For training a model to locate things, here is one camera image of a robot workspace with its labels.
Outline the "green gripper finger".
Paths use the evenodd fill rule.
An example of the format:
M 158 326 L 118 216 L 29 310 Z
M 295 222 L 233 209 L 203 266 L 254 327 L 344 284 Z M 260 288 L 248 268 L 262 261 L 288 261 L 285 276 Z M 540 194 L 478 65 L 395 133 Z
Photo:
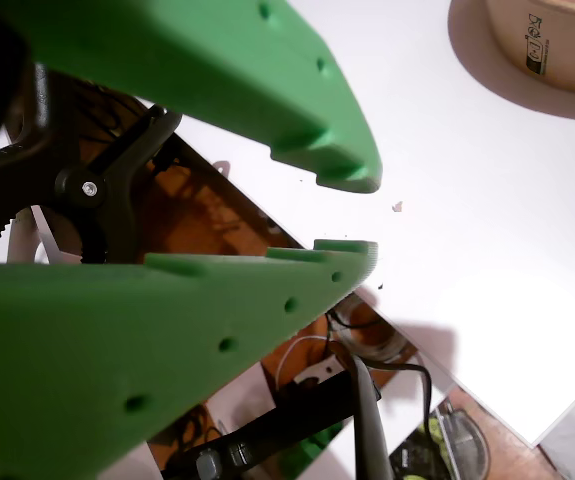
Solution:
M 0 264 L 0 479 L 92 479 L 354 291 L 373 242 Z
M 357 99 L 284 1 L 0 1 L 0 16 L 53 70 L 266 145 L 321 186 L 380 187 Z

